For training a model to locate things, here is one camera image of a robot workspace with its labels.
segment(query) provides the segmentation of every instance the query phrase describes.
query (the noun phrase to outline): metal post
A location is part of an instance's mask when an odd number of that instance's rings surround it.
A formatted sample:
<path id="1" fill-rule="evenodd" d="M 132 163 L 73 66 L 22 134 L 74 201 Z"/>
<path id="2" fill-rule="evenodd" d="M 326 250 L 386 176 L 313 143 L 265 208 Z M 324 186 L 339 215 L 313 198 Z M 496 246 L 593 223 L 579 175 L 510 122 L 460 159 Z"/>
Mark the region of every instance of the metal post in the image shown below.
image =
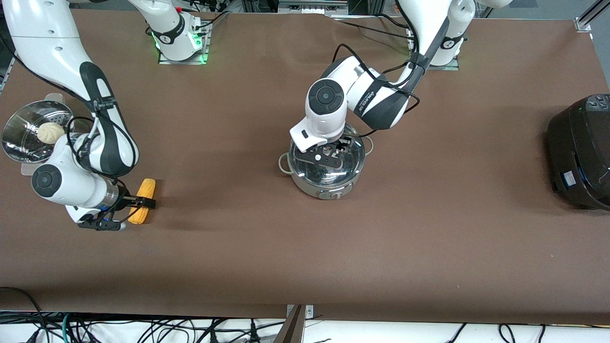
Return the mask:
<path id="1" fill-rule="evenodd" d="M 604 10 L 610 7 L 610 0 L 596 0 L 584 13 L 576 17 L 576 29 L 578 31 L 591 31 L 591 22 L 596 19 Z"/>

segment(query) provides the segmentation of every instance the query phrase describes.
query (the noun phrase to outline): brown table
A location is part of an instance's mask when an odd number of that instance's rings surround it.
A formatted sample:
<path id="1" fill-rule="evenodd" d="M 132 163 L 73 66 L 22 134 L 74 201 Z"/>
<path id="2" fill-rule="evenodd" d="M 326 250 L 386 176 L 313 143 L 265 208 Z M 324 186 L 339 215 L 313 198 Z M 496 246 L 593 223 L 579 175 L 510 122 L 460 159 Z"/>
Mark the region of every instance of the brown table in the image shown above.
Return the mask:
<path id="1" fill-rule="evenodd" d="M 160 66 L 137 12 L 74 16 L 140 147 L 124 180 L 160 180 L 159 208 L 122 233 L 79 229 L 3 157 L 0 284 L 43 309 L 281 317 L 308 303 L 328 319 L 610 320 L 610 217 L 553 194 L 542 148 L 554 114 L 608 91 L 571 21 L 474 21 L 461 70 L 430 71 L 421 106 L 373 136 L 355 190 L 321 201 L 277 168 L 307 89 L 339 43 L 384 70 L 404 60 L 404 40 L 321 15 L 232 14 L 208 65 Z M 52 91 L 16 67 L 0 121 Z M 3 294 L 0 306 L 27 303 Z"/>

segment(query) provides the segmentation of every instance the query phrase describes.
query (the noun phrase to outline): gray floor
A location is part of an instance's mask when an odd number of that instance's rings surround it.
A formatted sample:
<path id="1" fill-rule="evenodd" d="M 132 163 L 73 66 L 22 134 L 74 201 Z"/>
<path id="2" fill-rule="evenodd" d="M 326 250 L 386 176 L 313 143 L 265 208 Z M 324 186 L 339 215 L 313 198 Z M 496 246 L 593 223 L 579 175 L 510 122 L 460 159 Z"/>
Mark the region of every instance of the gray floor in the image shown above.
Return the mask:
<path id="1" fill-rule="evenodd" d="M 494 10 L 490 18 L 574 19 L 594 0 L 513 0 L 510 6 Z M 610 9 L 591 24 L 593 44 L 610 85 Z"/>

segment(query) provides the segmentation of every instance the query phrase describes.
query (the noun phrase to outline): black air fryer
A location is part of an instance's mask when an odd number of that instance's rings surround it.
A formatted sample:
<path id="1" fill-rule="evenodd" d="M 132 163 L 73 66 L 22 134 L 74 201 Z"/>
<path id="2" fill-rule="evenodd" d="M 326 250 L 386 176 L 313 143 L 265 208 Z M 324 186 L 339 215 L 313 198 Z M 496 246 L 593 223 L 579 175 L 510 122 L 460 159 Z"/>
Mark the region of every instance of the black air fryer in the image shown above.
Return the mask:
<path id="1" fill-rule="evenodd" d="M 583 209 L 610 211 L 610 95 L 591 95 L 551 119 L 553 187 Z"/>

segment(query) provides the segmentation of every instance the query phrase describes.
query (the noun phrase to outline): label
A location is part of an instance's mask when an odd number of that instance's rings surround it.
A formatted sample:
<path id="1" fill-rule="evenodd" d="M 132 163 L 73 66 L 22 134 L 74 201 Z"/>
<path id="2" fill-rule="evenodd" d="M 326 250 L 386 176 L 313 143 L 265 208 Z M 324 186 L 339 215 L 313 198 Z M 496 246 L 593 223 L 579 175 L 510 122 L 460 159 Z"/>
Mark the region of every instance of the label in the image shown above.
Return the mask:
<path id="1" fill-rule="evenodd" d="M 571 187 L 576 184 L 576 180 L 574 179 L 574 174 L 572 173 L 571 170 L 568 171 L 567 173 L 564 173 L 564 182 L 567 187 Z"/>

